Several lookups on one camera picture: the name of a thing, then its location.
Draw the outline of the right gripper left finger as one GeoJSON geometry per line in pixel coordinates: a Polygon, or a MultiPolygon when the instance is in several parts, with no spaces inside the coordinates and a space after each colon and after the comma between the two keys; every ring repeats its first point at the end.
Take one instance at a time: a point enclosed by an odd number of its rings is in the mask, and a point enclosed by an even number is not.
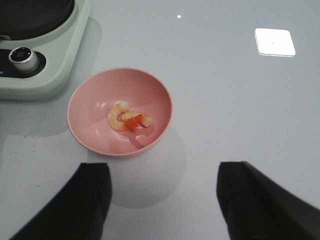
{"type": "Polygon", "coordinates": [[[48,204],[14,240],[99,240],[112,199],[106,163],[81,163],[48,204]]]}

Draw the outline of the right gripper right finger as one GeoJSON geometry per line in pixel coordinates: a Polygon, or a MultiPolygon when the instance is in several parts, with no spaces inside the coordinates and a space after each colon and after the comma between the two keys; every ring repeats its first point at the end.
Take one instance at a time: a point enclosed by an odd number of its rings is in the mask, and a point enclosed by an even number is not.
{"type": "Polygon", "coordinates": [[[320,211],[248,162],[221,162],[216,196],[232,240],[318,240],[320,211]]]}

